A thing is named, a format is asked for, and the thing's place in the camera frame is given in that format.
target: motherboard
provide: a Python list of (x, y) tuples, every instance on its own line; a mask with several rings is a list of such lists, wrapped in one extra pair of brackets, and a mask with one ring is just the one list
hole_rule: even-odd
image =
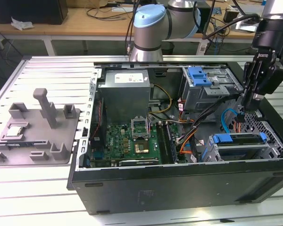
[(167, 163), (174, 163), (177, 158), (174, 144), (176, 138), (179, 137), (177, 125), (175, 123), (168, 123), (167, 125), (173, 147), (169, 147), (170, 143), (166, 142), (163, 135), (160, 134), (162, 130), (165, 130), (163, 128), (166, 126), (165, 124), (149, 123), (147, 126), (149, 136), (142, 138), (135, 137), (134, 134), (144, 133), (146, 131), (144, 124), (135, 125), (133, 130), (132, 124), (108, 125), (106, 145), (103, 151), (94, 150), (92, 152), (92, 166), (116, 167), (124, 164), (131, 166), (139, 165), (143, 160), (155, 161), (156, 164), (166, 164), (168, 158), (165, 157), (165, 153), (168, 148), (174, 156)]

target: light blue robot joint cap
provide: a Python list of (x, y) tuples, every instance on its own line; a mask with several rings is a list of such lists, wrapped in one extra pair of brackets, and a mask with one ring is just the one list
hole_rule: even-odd
[(139, 7), (135, 14), (134, 26), (137, 28), (150, 27), (158, 23), (166, 14), (163, 5), (146, 5)]

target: black box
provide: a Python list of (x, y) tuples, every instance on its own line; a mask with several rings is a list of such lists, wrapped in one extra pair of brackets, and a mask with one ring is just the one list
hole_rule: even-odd
[(211, 6), (209, 6), (207, 3), (205, 2), (197, 2), (197, 8), (200, 11), (200, 15), (201, 15), (201, 22), (199, 27), (201, 28), (201, 30), (204, 29), (204, 25), (206, 24), (207, 20), (208, 20), (208, 16), (209, 16), (209, 12), (211, 10)]
[(33, 24), (62, 24), (67, 16), (66, 0), (0, 0), (0, 24), (11, 18)]

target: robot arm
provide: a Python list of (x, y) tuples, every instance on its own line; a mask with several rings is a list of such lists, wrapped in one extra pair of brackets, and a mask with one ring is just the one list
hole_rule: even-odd
[(268, 0), (257, 28), (252, 62), (244, 67), (244, 110), (258, 109), (265, 94), (272, 94), (283, 81), (283, 0)]
[[(200, 11), (196, 11), (200, 24)], [(168, 9), (162, 5), (140, 7), (134, 19), (134, 48), (131, 61), (162, 61), (161, 41), (189, 38), (197, 31), (193, 20), (193, 2), (170, 0)]]

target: aluminum extrusion table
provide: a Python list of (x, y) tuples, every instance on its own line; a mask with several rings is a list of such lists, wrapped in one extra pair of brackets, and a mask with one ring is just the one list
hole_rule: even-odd
[[(241, 67), (252, 56), (168, 56), (166, 61), (238, 62)], [(56, 104), (75, 103), (84, 110), (89, 95), (93, 62), (122, 62), (124, 56), (33, 57), (21, 61), (0, 92), (0, 131), (9, 118), (13, 102), (39, 108), (30, 98), (35, 88), (47, 88)], [(267, 96), (283, 118), (283, 84)], [(259, 204), (219, 206), (90, 216), (76, 191), (66, 189), (70, 164), (52, 167), (0, 168), (0, 225), (283, 225), (283, 189)]]

